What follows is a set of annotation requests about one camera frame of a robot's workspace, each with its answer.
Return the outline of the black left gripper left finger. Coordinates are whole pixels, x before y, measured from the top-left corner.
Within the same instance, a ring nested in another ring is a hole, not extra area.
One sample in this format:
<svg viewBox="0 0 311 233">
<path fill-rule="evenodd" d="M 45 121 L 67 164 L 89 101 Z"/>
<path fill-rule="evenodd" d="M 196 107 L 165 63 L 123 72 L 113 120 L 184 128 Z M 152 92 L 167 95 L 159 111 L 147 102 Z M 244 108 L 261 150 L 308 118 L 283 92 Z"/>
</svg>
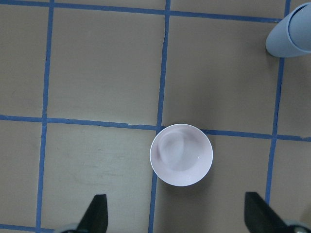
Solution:
<svg viewBox="0 0 311 233">
<path fill-rule="evenodd" d="M 87 208 L 76 233 L 105 233 L 108 228 L 108 209 L 106 194 L 95 195 Z"/>
</svg>

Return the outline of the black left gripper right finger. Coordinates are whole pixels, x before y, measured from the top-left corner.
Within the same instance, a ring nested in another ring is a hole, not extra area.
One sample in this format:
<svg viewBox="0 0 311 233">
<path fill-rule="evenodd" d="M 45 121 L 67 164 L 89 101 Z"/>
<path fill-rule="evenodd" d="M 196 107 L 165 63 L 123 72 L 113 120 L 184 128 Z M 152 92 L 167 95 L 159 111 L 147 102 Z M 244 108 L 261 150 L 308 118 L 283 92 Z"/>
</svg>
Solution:
<svg viewBox="0 0 311 233">
<path fill-rule="evenodd" d="M 250 233 L 287 233 L 288 226 L 257 192 L 244 196 L 244 222 Z"/>
</svg>

